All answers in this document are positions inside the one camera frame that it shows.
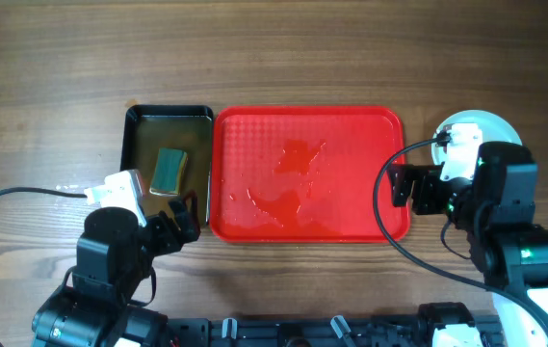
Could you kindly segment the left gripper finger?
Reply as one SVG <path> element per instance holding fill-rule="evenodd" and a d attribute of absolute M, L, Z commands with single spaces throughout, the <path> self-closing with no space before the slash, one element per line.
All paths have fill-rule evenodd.
<path fill-rule="evenodd" d="M 200 220 L 199 198 L 195 190 L 190 190 L 184 195 L 184 204 L 192 221 L 199 227 L 204 227 L 207 224 L 207 220 Z"/>
<path fill-rule="evenodd" d="M 175 223 L 184 241 L 196 241 L 201 234 L 201 228 L 189 217 L 184 197 L 176 197 L 169 201 L 169 207 L 174 215 Z"/>

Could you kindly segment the green yellow sponge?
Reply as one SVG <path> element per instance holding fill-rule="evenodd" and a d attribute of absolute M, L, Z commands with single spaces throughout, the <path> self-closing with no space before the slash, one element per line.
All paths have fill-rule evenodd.
<path fill-rule="evenodd" d="M 176 148 L 160 148 L 149 192 L 158 196 L 177 196 L 187 162 L 187 152 Z"/>

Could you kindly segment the white plate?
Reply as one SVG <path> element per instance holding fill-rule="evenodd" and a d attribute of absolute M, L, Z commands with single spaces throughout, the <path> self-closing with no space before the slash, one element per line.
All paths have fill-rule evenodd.
<path fill-rule="evenodd" d="M 441 122 L 436 128 L 437 135 L 446 125 L 453 123 L 476 123 L 483 133 L 483 142 L 508 142 L 522 145 L 516 130 L 503 118 L 484 110 L 457 112 Z"/>

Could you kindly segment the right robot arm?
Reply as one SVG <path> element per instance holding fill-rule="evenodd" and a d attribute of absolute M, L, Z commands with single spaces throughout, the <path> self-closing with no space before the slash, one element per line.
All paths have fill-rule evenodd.
<path fill-rule="evenodd" d="M 468 178 L 447 180 L 441 165 L 385 161 L 374 188 L 389 179 L 392 204 L 418 215 L 443 214 L 466 233 L 469 259 L 483 280 L 455 275 L 421 260 L 390 233 L 385 239 L 416 265 L 493 294 L 510 346 L 548 346 L 548 229 L 535 223 L 537 164 L 527 147 L 507 142 L 479 145 Z"/>

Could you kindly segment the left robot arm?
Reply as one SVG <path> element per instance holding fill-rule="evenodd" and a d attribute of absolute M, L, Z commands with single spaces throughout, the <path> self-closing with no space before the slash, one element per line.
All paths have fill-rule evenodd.
<path fill-rule="evenodd" d="M 130 210 L 104 207 L 85 220 L 77 263 L 33 318 L 36 346 L 175 346 L 168 317 L 133 295 L 156 281 L 156 257 L 179 252 L 200 234 L 197 196 L 169 201 L 143 225 Z"/>

